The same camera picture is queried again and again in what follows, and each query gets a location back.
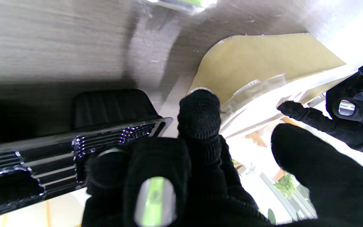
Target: green plant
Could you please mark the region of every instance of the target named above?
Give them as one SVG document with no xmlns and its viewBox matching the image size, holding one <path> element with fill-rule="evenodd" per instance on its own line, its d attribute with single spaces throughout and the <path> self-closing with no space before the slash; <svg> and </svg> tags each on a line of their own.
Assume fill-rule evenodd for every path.
<svg viewBox="0 0 363 227">
<path fill-rule="evenodd" d="M 278 188 L 285 196 L 291 196 L 295 192 L 295 185 L 293 175 L 287 173 L 285 176 L 281 177 L 274 186 Z"/>
</svg>

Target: gloved hand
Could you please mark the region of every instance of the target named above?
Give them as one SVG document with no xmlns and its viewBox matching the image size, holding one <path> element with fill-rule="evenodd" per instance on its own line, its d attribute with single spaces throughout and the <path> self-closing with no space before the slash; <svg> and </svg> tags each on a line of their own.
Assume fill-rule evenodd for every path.
<svg viewBox="0 0 363 227">
<path fill-rule="evenodd" d="M 363 76 L 360 72 L 349 77 L 327 91 L 326 110 L 332 119 L 314 108 L 286 101 L 277 109 L 282 114 L 325 132 L 350 148 L 363 152 L 363 102 L 353 97 L 363 91 Z"/>
<path fill-rule="evenodd" d="M 143 180 L 157 175 L 171 181 L 180 200 L 177 219 L 170 227 L 272 226 L 240 184 L 228 145 L 218 134 L 218 110 L 215 95 L 193 92 L 180 102 L 178 139 L 145 138 L 131 148 L 131 156 L 114 152 L 91 160 L 88 190 L 92 197 L 86 202 L 82 226 L 135 227 L 138 189 Z M 363 226 L 362 166 L 294 125 L 278 125 L 271 143 L 279 166 L 309 188 L 319 216 L 284 226 Z M 118 163 L 129 158 L 128 167 Z M 192 175 L 188 180 L 189 161 Z M 122 177 L 123 167 L 127 176 Z"/>
</svg>

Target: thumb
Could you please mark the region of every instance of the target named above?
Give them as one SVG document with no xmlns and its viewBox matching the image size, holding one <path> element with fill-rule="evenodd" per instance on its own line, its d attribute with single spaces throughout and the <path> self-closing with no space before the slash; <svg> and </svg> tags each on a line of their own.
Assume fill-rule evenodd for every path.
<svg viewBox="0 0 363 227">
<path fill-rule="evenodd" d="M 341 119 L 357 121 L 363 124 L 363 101 L 341 98 L 333 103 L 333 113 Z"/>
<path fill-rule="evenodd" d="M 310 190 L 319 218 L 363 223 L 363 167 L 307 130 L 277 125 L 271 151 L 279 166 Z"/>
<path fill-rule="evenodd" d="M 180 135 L 186 139 L 208 139 L 218 135 L 221 126 L 219 99 L 208 90 L 196 90 L 180 101 L 177 116 Z"/>
</svg>

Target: wood grain surface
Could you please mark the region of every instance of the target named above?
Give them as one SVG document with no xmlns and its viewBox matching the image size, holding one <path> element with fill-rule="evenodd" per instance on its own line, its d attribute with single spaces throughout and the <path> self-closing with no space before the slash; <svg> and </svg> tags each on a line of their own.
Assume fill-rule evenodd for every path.
<svg viewBox="0 0 363 227">
<path fill-rule="evenodd" d="M 219 40 L 311 32 L 336 47 L 337 32 L 362 12 L 360 0 L 219 0 L 194 16 L 144 0 L 0 0 L 0 114 L 14 139 L 65 132 L 76 94 L 139 88 L 175 117 Z"/>
</svg>

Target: reflective fingertip patch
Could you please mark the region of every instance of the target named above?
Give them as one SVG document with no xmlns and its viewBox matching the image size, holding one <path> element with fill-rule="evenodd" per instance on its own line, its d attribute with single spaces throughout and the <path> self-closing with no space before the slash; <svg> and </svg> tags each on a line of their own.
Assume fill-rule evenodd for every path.
<svg viewBox="0 0 363 227">
<path fill-rule="evenodd" d="M 145 180 L 138 193 L 134 221 L 140 227 L 165 227 L 176 220 L 176 194 L 164 177 Z"/>
<path fill-rule="evenodd" d="M 113 149 L 110 149 L 110 150 L 107 150 L 107 151 L 104 151 L 104 152 L 100 153 L 98 155 L 98 157 L 102 157 L 105 154 L 114 153 L 114 152 L 125 152 L 125 151 L 123 151 L 123 150 L 121 150 L 119 148 L 113 148 Z"/>
<path fill-rule="evenodd" d="M 355 112 L 355 105 L 347 100 L 341 100 L 338 113 L 344 116 L 351 116 Z"/>
</svg>

